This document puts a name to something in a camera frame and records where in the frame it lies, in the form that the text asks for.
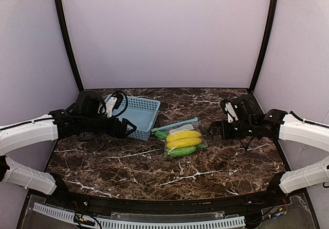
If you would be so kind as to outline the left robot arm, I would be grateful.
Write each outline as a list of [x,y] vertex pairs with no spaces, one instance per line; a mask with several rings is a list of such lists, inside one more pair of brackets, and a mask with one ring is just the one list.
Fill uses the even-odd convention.
[[108,101],[94,91],[81,91],[76,102],[66,109],[51,111],[41,117],[1,127],[1,182],[49,196],[59,196],[68,188],[55,173],[41,172],[22,165],[7,156],[9,152],[36,143],[61,140],[82,133],[105,134],[123,139],[137,130],[128,119],[114,114],[128,101],[122,91],[111,94]]

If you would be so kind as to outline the clear zip top bag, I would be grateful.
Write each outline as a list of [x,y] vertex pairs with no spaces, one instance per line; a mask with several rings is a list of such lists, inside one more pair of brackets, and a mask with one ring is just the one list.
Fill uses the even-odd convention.
[[198,118],[195,117],[151,130],[158,139],[164,142],[165,157],[181,158],[208,148],[198,122]]

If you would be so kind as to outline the yellow toy banana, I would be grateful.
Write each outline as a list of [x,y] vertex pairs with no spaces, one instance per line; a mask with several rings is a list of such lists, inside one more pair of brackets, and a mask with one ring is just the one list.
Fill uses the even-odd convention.
[[195,130],[180,131],[169,134],[166,139],[167,149],[178,149],[198,145],[202,142],[202,135]]

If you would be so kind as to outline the green toy bell pepper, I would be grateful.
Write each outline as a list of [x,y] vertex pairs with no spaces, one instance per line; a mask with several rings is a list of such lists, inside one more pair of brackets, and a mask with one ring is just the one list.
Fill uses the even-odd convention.
[[197,149],[205,149],[207,147],[208,147],[208,145],[206,143],[201,143],[201,144],[196,145]]

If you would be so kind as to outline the short green toy gourd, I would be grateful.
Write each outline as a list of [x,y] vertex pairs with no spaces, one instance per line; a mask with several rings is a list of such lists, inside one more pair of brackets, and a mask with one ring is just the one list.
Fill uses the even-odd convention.
[[167,148],[165,148],[165,152],[167,153],[167,155],[169,155],[171,157],[182,157],[182,156],[192,154],[195,151],[196,151],[195,146],[178,148],[178,149],[167,149]]

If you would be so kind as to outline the long green toy cucumber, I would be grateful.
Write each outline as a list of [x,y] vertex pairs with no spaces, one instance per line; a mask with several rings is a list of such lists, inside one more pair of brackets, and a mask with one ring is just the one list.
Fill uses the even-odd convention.
[[155,131],[154,134],[160,140],[166,140],[169,135],[167,132],[163,131]]

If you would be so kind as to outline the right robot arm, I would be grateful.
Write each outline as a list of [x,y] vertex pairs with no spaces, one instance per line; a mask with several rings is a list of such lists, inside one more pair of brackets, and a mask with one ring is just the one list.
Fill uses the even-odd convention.
[[[208,132],[212,137],[219,135],[223,140],[270,138],[328,151],[328,125],[301,118],[292,111],[271,109],[263,113],[250,94],[224,99],[220,105],[227,119],[211,123]],[[267,190],[281,195],[318,184],[328,187],[328,157],[295,171],[276,174]]]

